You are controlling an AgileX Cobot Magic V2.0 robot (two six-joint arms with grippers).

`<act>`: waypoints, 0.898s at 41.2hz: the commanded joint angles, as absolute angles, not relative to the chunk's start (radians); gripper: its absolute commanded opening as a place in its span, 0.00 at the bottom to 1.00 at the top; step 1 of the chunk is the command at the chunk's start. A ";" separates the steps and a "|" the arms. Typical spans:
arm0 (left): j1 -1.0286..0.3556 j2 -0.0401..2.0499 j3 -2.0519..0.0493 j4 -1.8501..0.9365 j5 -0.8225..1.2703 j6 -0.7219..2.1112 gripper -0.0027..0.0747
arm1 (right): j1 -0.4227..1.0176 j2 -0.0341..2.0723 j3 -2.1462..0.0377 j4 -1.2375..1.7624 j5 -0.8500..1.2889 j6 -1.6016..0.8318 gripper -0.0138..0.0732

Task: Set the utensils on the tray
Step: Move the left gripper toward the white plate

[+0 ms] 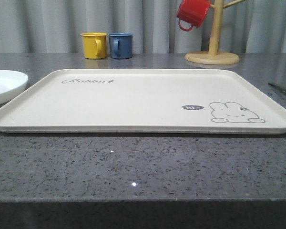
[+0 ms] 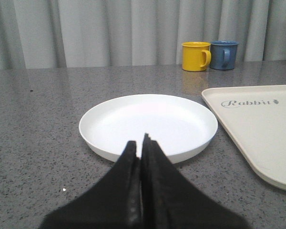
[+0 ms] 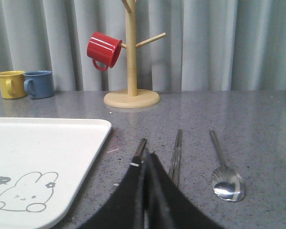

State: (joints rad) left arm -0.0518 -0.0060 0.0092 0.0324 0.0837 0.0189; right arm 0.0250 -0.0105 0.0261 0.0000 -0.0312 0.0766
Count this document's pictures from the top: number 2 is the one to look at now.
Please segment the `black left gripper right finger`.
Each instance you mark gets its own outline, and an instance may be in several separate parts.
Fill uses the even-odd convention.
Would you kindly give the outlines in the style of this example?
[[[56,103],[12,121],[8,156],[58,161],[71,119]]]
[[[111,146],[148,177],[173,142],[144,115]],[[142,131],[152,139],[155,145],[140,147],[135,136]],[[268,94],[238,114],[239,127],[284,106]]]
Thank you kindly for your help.
[[[248,229],[247,221],[193,186],[145,134],[141,155],[147,229]]]

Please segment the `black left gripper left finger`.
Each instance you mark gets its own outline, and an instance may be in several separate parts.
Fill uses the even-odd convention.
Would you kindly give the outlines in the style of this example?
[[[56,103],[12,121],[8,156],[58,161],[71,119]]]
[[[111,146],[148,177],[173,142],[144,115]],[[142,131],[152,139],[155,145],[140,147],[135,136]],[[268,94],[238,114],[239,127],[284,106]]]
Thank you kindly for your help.
[[[92,188],[48,214],[42,229],[141,228],[140,160],[129,141],[111,170]]]

